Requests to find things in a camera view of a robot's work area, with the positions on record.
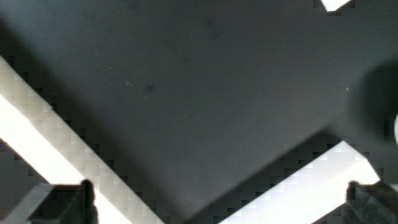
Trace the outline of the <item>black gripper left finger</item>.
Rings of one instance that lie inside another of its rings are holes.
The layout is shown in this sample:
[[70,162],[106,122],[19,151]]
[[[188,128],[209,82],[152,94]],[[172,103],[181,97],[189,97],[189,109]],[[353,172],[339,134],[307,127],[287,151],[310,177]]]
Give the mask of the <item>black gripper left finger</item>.
[[0,224],[95,224],[93,186],[38,184],[26,193]]

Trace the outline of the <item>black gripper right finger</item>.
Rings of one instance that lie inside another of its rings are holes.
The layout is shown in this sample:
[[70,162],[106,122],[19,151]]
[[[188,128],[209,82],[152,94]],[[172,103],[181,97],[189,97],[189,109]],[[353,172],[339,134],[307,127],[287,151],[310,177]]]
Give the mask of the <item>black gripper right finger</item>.
[[381,181],[348,183],[342,224],[398,224],[398,191]]

